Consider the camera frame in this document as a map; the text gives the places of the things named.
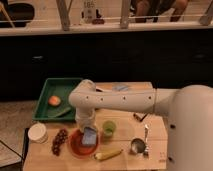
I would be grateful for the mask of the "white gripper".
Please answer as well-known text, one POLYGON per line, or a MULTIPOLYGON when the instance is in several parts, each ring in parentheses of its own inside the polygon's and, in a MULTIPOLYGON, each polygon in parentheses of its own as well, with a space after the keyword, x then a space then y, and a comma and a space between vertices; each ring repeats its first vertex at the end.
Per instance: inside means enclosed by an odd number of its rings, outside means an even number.
POLYGON ((81 132, 84 132, 86 127, 96 130, 95 125, 95 110, 94 109, 76 109, 75 121, 81 132))

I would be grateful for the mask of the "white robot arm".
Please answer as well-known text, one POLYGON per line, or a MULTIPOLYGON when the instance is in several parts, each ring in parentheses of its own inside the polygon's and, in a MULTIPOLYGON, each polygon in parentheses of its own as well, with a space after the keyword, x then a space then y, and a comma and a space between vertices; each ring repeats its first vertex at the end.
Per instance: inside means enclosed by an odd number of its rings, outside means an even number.
POLYGON ((86 79, 68 99, 82 128, 94 124, 96 108, 164 115, 168 118, 167 171, 213 171, 213 87, 98 92, 96 84, 86 79))

